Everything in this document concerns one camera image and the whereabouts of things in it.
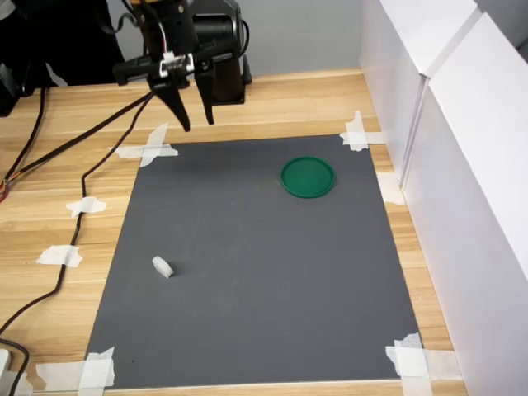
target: gray foam board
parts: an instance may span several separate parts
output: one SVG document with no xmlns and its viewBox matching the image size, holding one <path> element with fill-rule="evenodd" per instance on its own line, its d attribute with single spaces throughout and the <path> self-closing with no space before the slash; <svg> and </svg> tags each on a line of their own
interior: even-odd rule
<svg viewBox="0 0 528 396">
<path fill-rule="evenodd" d="M 385 346 L 418 328 L 369 150 L 173 147 L 139 169 L 87 350 L 115 347 L 115 387 L 398 378 Z M 315 200 L 280 182 L 307 155 L 337 174 Z"/>
</svg>

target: white cardboard box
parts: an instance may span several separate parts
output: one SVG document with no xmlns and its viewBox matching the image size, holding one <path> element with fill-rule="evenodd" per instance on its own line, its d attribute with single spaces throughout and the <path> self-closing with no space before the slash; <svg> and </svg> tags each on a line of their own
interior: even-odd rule
<svg viewBox="0 0 528 396">
<path fill-rule="evenodd" d="M 426 89 L 404 186 L 471 396 L 528 394 L 527 104 L 484 15 Z"/>
<path fill-rule="evenodd" d="M 364 0 L 361 67 L 399 180 L 428 78 L 481 16 L 473 0 Z"/>
</svg>

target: wooden table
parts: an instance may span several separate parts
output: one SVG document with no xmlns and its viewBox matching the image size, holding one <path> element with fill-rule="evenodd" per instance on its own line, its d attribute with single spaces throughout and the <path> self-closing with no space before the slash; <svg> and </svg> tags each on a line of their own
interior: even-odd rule
<svg viewBox="0 0 528 396">
<path fill-rule="evenodd" d="M 148 91 L 143 83 L 127 87 L 58 87 L 50 90 L 39 136 L 25 163 L 81 134 Z M 355 111 L 361 111 L 367 132 L 380 130 L 360 70 L 299 73 L 255 78 L 244 106 L 215 107 L 216 126 L 209 127 L 197 90 L 182 94 L 192 130 L 183 132 L 173 114 L 154 98 L 125 144 L 145 144 L 149 133 L 169 123 L 166 141 L 205 142 L 285 136 L 340 134 Z M 0 120 L 0 173 L 12 165 L 35 123 L 40 95 L 23 98 L 12 114 Z M 12 188 L 0 204 L 0 323 L 30 300 L 53 289 L 58 266 L 36 259 L 50 245 L 68 244 L 75 219 L 66 204 L 80 200 L 81 175 L 95 164 L 128 128 L 134 111 L 101 132 L 46 163 Z M 384 145 L 370 146 L 377 172 L 392 172 Z M 83 257 L 68 269 L 58 295 L 24 313 L 3 334 L 31 352 L 29 380 L 43 389 L 35 364 L 81 361 L 96 317 L 116 249 L 126 206 L 138 170 L 138 159 L 112 156 L 87 179 L 88 194 L 107 203 L 104 212 L 84 218 L 78 239 Z M 405 279 L 427 349 L 452 350 L 449 334 L 424 262 L 413 222 L 405 205 L 386 204 Z M 18 367 L 21 358 L 14 359 Z M 347 394 L 400 395 L 399 380 L 339 384 L 296 384 L 198 389 L 161 389 L 155 394 Z M 435 395 L 465 395 L 461 381 L 433 384 Z M 130 394 L 135 391 L 109 391 Z"/>
</svg>

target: green lid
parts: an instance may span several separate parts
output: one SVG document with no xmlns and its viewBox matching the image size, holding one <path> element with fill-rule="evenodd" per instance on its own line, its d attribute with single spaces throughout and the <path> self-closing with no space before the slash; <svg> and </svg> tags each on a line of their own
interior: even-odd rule
<svg viewBox="0 0 528 396">
<path fill-rule="evenodd" d="M 289 161 L 280 174 L 282 186 L 299 198 L 317 198 L 328 193 L 336 182 L 332 167 L 320 158 L 301 157 Z"/>
</svg>

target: masking tape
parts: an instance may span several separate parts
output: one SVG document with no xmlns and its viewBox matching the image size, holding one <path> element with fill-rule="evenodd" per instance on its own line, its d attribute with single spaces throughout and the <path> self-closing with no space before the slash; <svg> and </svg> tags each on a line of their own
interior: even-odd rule
<svg viewBox="0 0 528 396">
<path fill-rule="evenodd" d="M 391 202 L 396 205 L 405 205 L 403 193 L 399 187 L 398 178 L 395 172 L 380 172 L 378 177 L 379 189 L 384 202 Z"/>
<path fill-rule="evenodd" d="M 423 349 L 418 333 L 394 340 L 385 353 L 402 379 L 405 396 L 432 396 L 431 380 L 462 380 L 456 354 Z"/>
<path fill-rule="evenodd" d="M 354 120 L 346 123 L 346 132 L 339 136 L 343 139 L 343 145 L 349 145 L 351 151 L 367 149 L 369 144 L 384 144 L 381 132 L 365 132 L 360 111 L 356 111 Z"/>
<path fill-rule="evenodd" d="M 17 376 L 17 373 L 14 371 L 4 371 L 0 377 L 0 394 L 9 394 L 13 381 Z M 33 386 L 27 380 L 27 373 L 22 374 L 20 381 L 18 381 L 18 386 L 16 387 L 15 396 L 31 396 L 33 394 Z"/>
<path fill-rule="evenodd" d="M 51 266 L 62 266 L 66 264 L 71 268 L 77 268 L 83 258 L 79 255 L 79 248 L 72 245 L 51 246 L 44 250 L 38 260 L 38 264 Z"/>
<path fill-rule="evenodd" d="M 66 208 L 72 211 L 72 217 L 77 217 L 83 213 L 98 213 L 106 209 L 106 203 L 100 202 L 95 196 L 87 196 L 78 202 L 67 204 Z"/>
<path fill-rule="evenodd" d="M 90 353 L 85 361 L 36 365 L 36 373 L 45 382 L 45 391 L 78 391 L 83 396 L 99 396 L 114 385 L 116 374 L 114 348 L 101 354 Z"/>
<path fill-rule="evenodd" d="M 157 157 L 175 157 L 178 151 L 170 144 L 164 144 L 168 123 L 160 125 L 149 136 L 144 146 L 119 147 L 115 152 L 120 158 L 141 158 L 139 167 L 146 167 Z"/>
</svg>

